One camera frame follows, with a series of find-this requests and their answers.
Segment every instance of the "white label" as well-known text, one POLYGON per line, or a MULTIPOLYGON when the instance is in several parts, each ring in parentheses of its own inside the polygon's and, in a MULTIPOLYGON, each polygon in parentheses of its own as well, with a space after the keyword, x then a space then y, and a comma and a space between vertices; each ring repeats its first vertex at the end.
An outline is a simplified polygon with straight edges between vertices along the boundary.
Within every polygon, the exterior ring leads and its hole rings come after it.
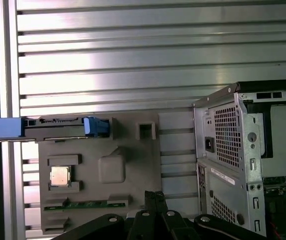
POLYGON ((231 179, 229 176, 226 176, 225 174, 222 174, 220 171, 217 171, 216 169, 211 169, 212 173, 219 176, 220 178, 224 179, 225 181, 229 182, 232 185, 235 185, 235 181, 231 179))

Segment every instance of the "ventilation grille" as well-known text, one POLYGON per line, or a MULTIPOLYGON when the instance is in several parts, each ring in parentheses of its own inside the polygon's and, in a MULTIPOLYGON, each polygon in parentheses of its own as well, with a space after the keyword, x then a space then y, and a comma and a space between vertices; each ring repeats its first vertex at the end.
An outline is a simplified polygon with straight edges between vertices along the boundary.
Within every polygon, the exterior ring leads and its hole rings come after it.
POLYGON ((219 161, 239 168, 238 150, 241 133, 237 131, 239 116, 235 107, 215 111, 216 149, 219 161))
POLYGON ((235 213, 226 207, 226 205, 219 201, 215 196, 214 202, 212 201, 212 214, 230 223, 236 223, 235 213))

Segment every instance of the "cable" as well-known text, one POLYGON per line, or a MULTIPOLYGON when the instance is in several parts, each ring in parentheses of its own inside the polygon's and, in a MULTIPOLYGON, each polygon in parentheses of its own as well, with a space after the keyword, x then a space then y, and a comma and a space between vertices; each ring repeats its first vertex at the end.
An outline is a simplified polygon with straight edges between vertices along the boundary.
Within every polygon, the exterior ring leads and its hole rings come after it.
POLYGON ((277 236, 277 238, 278 238, 279 240, 282 240, 282 237, 279 235, 279 233, 278 233, 277 230, 276 230, 275 224, 273 224, 272 222, 270 222, 270 224, 272 225, 272 227, 273 227, 273 229, 274 229, 274 234, 277 236))

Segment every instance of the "processor chip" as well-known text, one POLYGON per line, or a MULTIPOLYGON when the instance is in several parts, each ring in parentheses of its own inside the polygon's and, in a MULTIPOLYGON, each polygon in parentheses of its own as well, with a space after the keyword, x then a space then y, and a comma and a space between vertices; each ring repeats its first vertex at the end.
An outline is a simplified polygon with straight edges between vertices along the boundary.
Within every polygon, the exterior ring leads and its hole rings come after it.
POLYGON ((50 184, 53 187, 67 187, 70 184, 70 168, 67 166, 53 166, 50 173, 50 184))

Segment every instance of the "computer tower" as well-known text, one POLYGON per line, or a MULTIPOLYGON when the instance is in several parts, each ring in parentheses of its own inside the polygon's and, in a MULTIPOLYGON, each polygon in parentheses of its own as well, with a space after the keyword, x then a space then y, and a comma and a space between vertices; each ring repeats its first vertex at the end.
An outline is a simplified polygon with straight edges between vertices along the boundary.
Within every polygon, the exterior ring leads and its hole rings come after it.
POLYGON ((286 80, 237 82, 193 107, 201 213, 286 237, 286 80))

